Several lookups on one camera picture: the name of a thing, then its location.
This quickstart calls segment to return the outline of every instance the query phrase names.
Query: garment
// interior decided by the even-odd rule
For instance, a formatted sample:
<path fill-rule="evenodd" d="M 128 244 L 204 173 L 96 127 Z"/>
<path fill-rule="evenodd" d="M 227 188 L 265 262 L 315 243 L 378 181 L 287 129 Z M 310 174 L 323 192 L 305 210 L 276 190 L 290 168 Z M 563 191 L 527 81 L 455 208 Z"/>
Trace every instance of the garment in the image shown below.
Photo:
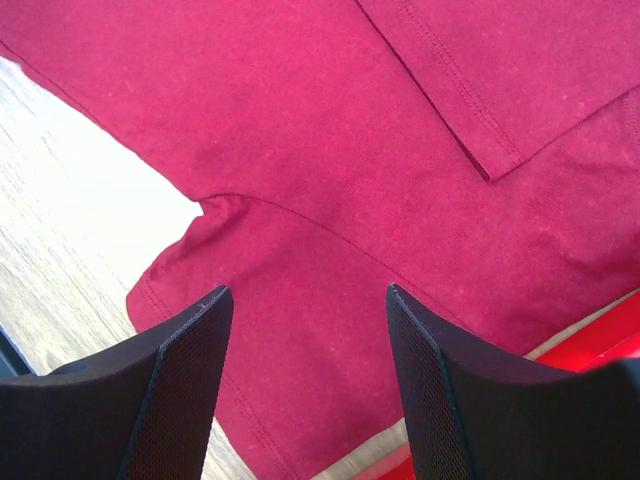
<path fill-rule="evenodd" d="M 640 284 L 637 31 L 630 0 L 0 6 L 5 55 L 201 203 L 127 306 L 231 287 L 216 415 L 261 479 L 400 418 L 389 283 L 521 354 Z"/>

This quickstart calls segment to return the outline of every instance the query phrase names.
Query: black object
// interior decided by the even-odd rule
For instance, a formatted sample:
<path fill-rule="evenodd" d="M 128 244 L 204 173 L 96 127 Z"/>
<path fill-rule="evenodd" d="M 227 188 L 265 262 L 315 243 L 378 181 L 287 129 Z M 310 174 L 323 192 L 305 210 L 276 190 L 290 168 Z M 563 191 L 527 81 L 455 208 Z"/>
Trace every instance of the black object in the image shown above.
<path fill-rule="evenodd" d="M 28 373 L 31 369 L 0 327 L 0 380 Z"/>
<path fill-rule="evenodd" d="M 232 311 L 221 287 L 47 376 L 0 382 L 0 479 L 199 479 Z"/>
<path fill-rule="evenodd" d="M 512 355 L 387 295 L 418 480 L 640 478 L 640 360 L 575 374 Z"/>

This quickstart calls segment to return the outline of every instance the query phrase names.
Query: t-shirt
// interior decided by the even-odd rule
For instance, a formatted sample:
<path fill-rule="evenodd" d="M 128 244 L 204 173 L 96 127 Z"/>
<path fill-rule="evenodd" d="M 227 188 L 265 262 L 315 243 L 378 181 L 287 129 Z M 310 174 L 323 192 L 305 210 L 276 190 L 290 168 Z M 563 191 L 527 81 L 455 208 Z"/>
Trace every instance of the t-shirt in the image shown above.
<path fill-rule="evenodd" d="M 231 287 L 216 415 L 261 479 L 401 417 L 390 283 L 519 354 L 640 285 L 638 31 L 635 0 L 0 4 L 5 55 L 202 205 L 128 311 Z"/>

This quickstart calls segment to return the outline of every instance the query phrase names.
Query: red plastic object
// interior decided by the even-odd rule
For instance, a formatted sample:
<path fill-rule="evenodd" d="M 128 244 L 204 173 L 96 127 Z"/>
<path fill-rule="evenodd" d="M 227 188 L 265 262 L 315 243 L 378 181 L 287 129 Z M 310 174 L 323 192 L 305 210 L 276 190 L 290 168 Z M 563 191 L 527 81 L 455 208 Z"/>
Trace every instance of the red plastic object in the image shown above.
<path fill-rule="evenodd" d="M 620 302 L 536 361 L 564 370 L 584 372 L 624 357 L 640 357 L 640 292 Z M 406 451 L 408 456 L 400 464 L 391 470 L 387 468 L 385 473 L 378 473 L 375 478 L 415 480 L 411 456 L 408 449 Z M 383 459 L 368 471 L 381 472 L 385 465 L 388 467 L 385 461 Z"/>

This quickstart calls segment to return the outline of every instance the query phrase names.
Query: clothing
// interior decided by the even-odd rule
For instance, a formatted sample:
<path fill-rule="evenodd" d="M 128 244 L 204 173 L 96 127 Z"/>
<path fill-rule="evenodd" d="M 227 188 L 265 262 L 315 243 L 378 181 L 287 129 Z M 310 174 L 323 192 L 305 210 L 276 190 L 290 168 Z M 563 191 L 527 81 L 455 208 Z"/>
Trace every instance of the clothing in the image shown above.
<path fill-rule="evenodd" d="M 127 306 L 231 287 L 216 415 L 261 479 L 402 415 L 390 283 L 521 354 L 640 285 L 639 4 L 416 3 L 0 7 L 5 55 L 201 203 Z"/>

